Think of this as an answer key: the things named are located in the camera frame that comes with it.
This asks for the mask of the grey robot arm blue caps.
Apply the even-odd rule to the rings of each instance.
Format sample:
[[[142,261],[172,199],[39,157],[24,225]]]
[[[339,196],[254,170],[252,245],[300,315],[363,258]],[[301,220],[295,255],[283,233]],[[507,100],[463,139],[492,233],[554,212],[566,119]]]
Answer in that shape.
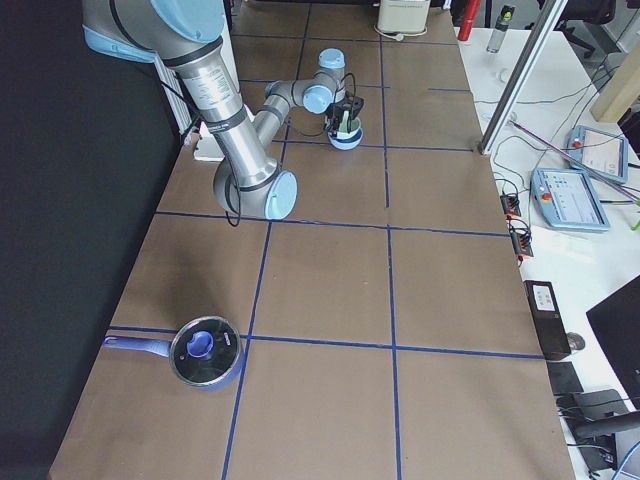
[[[221,149],[213,180],[221,207],[238,216],[280,220],[293,210],[298,184],[266,151],[291,109],[325,118],[324,134],[340,150],[359,145],[362,98],[347,88],[345,58],[330,48],[306,80],[277,81],[251,116],[221,55],[226,24],[220,1],[85,1],[83,29],[94,51],[128,61],[160,59],[183,81]]]

